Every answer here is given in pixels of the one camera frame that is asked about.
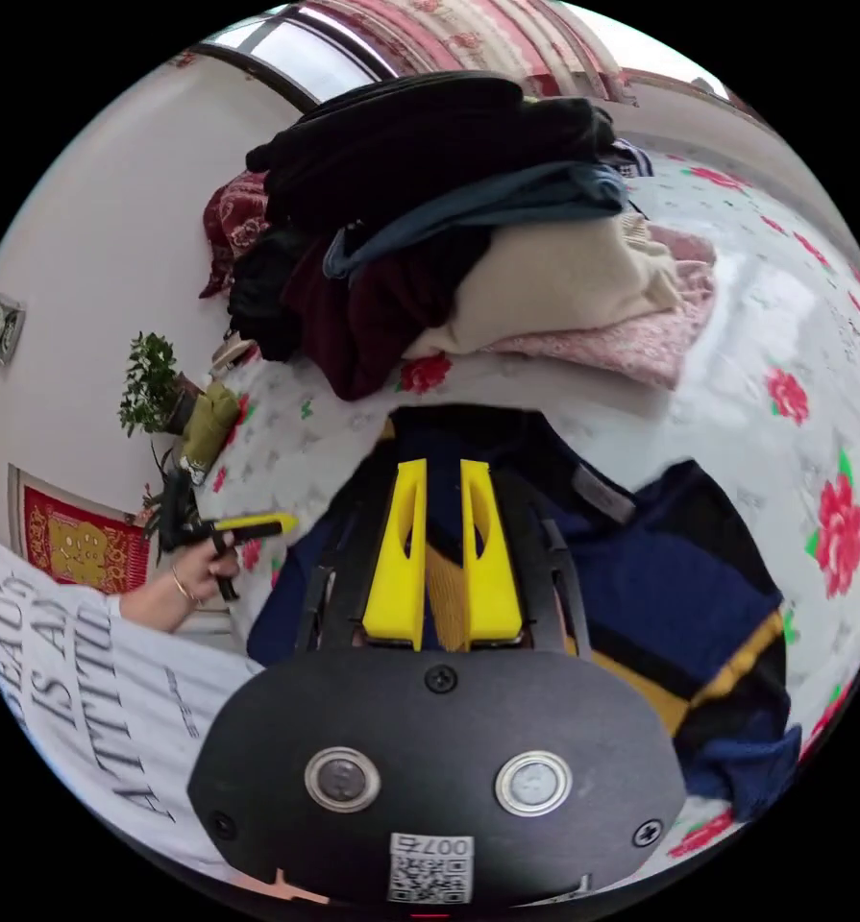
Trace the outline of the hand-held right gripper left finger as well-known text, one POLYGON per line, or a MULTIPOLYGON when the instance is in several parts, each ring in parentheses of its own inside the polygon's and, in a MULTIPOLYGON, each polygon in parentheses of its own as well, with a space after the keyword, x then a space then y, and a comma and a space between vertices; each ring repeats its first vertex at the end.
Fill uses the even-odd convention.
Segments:
POLYGON ((362 619, 371 642, 423 646, 427 509, 427 461, 400 464, 362 619))

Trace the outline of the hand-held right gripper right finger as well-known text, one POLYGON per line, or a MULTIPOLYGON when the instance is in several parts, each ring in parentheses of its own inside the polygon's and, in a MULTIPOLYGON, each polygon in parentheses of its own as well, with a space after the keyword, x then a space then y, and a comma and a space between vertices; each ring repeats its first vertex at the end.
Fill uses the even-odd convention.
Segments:
POLYGON ((466 643, 516 643, 523 613, 489 466, 461 460, 460 492, 466 643))

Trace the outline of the person's left hand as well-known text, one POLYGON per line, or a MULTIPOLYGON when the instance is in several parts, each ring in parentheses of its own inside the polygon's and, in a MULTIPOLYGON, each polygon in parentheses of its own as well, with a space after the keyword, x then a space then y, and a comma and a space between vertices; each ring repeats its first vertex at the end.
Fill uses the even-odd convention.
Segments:
POLYGON ((220 594, 220 583, 239 575, 239 554, 234 537, 220 533, 183 550, 170 567, 185 609, 191 613, 220 594))

